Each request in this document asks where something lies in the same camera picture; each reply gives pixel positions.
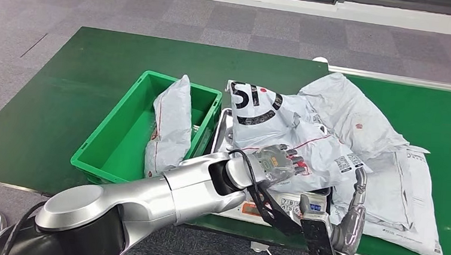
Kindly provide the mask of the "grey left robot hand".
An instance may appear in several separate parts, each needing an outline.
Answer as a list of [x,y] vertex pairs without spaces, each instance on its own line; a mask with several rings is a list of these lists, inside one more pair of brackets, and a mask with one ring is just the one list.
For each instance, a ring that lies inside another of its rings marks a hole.
[[250,161],[257,183],[274,185],[307,172],[304,158],[285,144],[262,147],[251,154]]

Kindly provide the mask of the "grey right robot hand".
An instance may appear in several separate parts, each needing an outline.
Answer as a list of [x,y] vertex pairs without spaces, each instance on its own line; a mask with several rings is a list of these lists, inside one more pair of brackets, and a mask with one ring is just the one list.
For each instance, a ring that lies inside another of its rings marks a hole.
[[356,183],[348,211],[339,224],[330,222],[325,211],[311,210],[307,195],[300,195],[300,223],[311,255],[354,255],[364,230],[364,206],[367,175],[364,168],[355,171]]

